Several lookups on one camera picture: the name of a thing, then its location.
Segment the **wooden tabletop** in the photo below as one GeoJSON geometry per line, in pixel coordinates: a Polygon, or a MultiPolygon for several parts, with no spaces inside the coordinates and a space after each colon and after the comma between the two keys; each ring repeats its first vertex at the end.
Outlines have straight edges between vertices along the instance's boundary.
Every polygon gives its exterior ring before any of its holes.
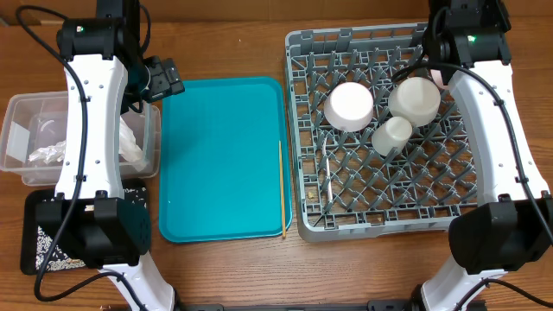
{"type": "MultiPolygon", "coordinates": [[[[173,57],[183,79],[271,76],[284,85],[284,37],[288,32],[396,22],[413,21],[159,23],[153,26],[148,54],[173,57]]],[[[54,44],[58,28],[35,29],[54,44]]],[[[508,34],[520,117],[535,161],[550,185],[552,29],[550,18],[513,18],[508,34]]],[[[0,42],[1,117],[13,95],[65,90],[61,65],[20,28],[0,28],[0,42]]],[[[157,229],[158,183],[158,177],[147,180],[154,228],[151,253],[165,280],[178,290],[185,303],[245,306],[407,298],[449,256],[447,234],[442,232],[310,244],[298,236],[296,216],[285,240],[278,237],[171,244],[157,229]]],[[[33,190],[24,186],[18,175],[0,174],[0,309],[98,310],[101,305],[124,303],[107,280],[97,281],[61,301],[40,303],[35,299],[35,278],[19,270],[23,203],[33,190]]],[[[72,270],[48,275],[43,293],[59,293],[94,273],[72,270]]],[[[553,252],[549,250],[539,262],[526,264],[505,280],[553,301],[553,252]]],[[[542,309],[499,286],[486,289],[482,297],[491,310],[542,309]]]]}

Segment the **dish rack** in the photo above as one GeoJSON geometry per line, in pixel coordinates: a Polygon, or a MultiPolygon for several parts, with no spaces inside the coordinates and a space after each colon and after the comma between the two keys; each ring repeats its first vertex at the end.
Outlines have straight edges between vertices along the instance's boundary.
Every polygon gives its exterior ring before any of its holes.
{"type": "MultiPolygon", "coordinates": [[[[405,148],[381,156],[371,144],[372,133],[391,117],[388,96],[396,87],[391,76],[421,55],[417,43],[426,26],[302,30],[286,36],[298,230],[305,240],[444,231],[452,219],[477,207],[473,157],[448,91],[441,91],[434,121],[415,128],[405,148]],[[358,132],[336,130],[323,113],[330,92],[348,81],[364,85],[374,98],[372,121],[358,132]]],[[[414,74],[431,79],[426,69],[414,74]]]]}

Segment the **white plastic bag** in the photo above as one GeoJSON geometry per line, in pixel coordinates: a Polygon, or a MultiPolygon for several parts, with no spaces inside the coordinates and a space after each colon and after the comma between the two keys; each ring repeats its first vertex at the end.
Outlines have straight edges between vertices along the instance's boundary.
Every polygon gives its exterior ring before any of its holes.
{"type": "MultiPolygon", "coordinates": [[[[42,160],[49,164],[53,161],[62,162],[66,154],[66,141],[59,142],[55,146],[39,148],[29,155],[29,161],[42,160]]],[[[137,146],[137,139],[132,130],[127,126],[122,117],[119,117],[119,154],[127,162],[136,162],[142,159],[143,152],[137,146]]]]}

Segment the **clear plastic container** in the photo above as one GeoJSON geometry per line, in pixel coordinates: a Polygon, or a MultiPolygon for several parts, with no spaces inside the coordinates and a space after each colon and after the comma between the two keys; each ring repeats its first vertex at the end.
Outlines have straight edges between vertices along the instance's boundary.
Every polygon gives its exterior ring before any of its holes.
{"type": "MultiPolygon", "coordinates": [[[[161,118],[157,107],[145,105],[142,114],[123,115],[132,129],[143,158],[127,162],[119,156],[122,178],[150,178],[157,174],[160,161],[161,118]]],[[[66,139],[67,92],[43,92],[11,98],[0,136],[0,169],[22,177],[27,186],[55,185],[62,162],[29,161],[29,155],[66,139]]]]}

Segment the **wooden chopstick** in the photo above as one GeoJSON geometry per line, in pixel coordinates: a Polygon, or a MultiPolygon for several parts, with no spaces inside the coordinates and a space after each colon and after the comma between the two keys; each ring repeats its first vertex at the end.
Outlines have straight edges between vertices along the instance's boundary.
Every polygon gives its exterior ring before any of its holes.
{"type": "Polygon", "coordinates": [[[284,210],[283,144],[278,141],[278,161],[280,163],[280,206],[283,219],[283,238],[286,238],[286,211],[284,210]]]}

